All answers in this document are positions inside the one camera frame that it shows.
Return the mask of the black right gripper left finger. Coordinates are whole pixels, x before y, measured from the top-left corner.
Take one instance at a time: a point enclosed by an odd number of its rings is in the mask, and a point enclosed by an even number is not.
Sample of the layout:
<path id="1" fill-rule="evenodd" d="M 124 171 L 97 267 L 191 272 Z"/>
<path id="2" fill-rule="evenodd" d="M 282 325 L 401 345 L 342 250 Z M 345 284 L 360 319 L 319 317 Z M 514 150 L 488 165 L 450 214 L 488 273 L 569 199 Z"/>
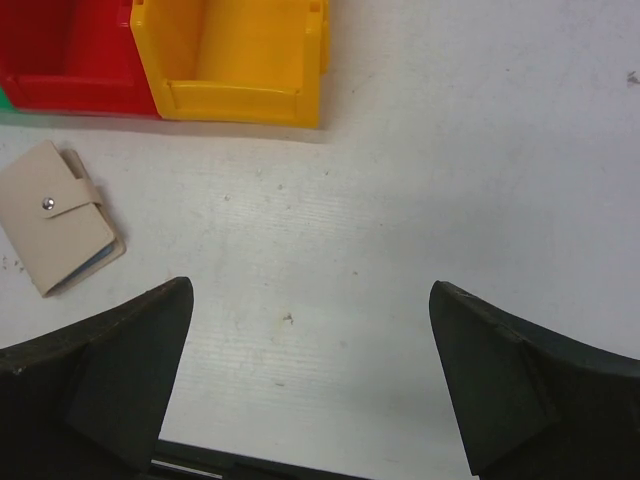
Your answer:
<path id="1" fill-rule="evenodd" d="M 2 349 L 2 478 L 147 478 L 192 312 L 177 277 Z"/>

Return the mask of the beige leather card holder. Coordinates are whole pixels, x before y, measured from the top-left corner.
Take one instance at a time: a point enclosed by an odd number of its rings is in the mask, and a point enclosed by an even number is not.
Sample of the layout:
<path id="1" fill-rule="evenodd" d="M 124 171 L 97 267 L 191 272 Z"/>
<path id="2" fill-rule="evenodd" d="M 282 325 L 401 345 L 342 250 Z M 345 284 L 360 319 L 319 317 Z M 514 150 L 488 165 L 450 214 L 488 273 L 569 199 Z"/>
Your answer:
<path id="1" fill-rule="evenodd" d="M 126 252 L 77 152 L 61 152 L 49 140 L 1 170 L 1 226 L 44 298 Z"/>

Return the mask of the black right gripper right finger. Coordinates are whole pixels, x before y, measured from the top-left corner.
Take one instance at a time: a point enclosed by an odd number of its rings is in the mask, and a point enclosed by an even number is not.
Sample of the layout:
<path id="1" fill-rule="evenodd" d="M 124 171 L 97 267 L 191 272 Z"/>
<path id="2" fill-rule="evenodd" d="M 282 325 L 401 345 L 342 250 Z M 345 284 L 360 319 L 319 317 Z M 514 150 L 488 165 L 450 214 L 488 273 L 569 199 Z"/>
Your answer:
<path id="1" fill-rule="evenodd" d="M 444 281 L 429 317 L 471 473 L 636 479 L 639 362 L 509 314 Z"/>

